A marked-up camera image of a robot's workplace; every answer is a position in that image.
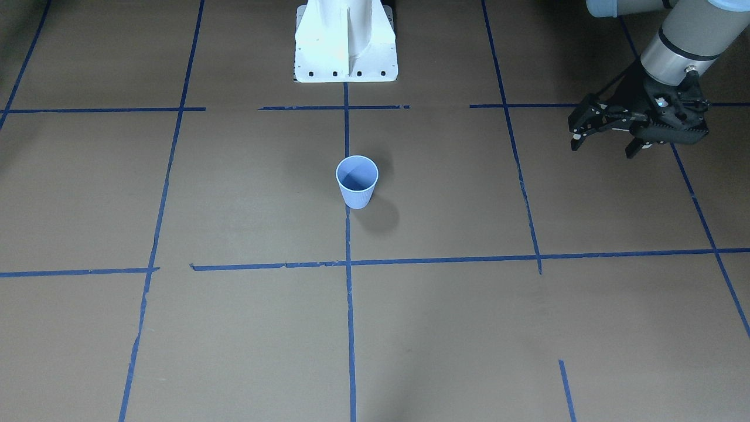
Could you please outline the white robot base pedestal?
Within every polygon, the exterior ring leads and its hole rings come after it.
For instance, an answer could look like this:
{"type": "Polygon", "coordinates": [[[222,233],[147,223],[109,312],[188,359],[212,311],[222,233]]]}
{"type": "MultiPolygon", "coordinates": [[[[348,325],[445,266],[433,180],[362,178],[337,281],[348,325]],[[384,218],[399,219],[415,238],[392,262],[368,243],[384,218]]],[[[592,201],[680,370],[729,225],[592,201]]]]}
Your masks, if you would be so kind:
{"type": "Polygon", "coordinates": [[[298,83],[396,81],[394,1],[308,1],[296,9],[298,83]]]}

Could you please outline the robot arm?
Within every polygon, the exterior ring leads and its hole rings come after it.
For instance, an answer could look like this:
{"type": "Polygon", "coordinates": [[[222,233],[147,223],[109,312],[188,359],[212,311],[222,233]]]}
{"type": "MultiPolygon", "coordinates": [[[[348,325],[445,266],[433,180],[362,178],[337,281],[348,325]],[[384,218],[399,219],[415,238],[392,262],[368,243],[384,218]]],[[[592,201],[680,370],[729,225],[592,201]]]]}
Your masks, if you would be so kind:
{"type": "Polygon", "coordinates": [[[612,81],[612,95],[589,93],[568,116],[571,149],[590,136],[626,131],[627,158],[654,144],[694,145],[709,128],[701,77],[748,27],[747,1],[588,1],[594,17],[667,10],[653,39],[612,81]]]}

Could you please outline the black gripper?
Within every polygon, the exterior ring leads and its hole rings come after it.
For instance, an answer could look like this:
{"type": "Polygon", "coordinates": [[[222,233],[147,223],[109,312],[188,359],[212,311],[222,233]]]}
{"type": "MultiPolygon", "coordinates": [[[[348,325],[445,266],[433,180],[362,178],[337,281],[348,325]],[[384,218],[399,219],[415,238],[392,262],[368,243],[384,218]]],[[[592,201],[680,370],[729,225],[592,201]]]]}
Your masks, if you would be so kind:
{"type": "Polygon", "coordinates": [[[634,136],[625,149],[627,159],[654,142],[696,144],[709,134],[704,116],[709,109],[696,69],[684,70],[672,86],[653,79],[636,59],[610,98],[602,102],[596,94],[586,94],[570,113],[571,150],[578,151],[588,137],[608,130],[634,136]]]}

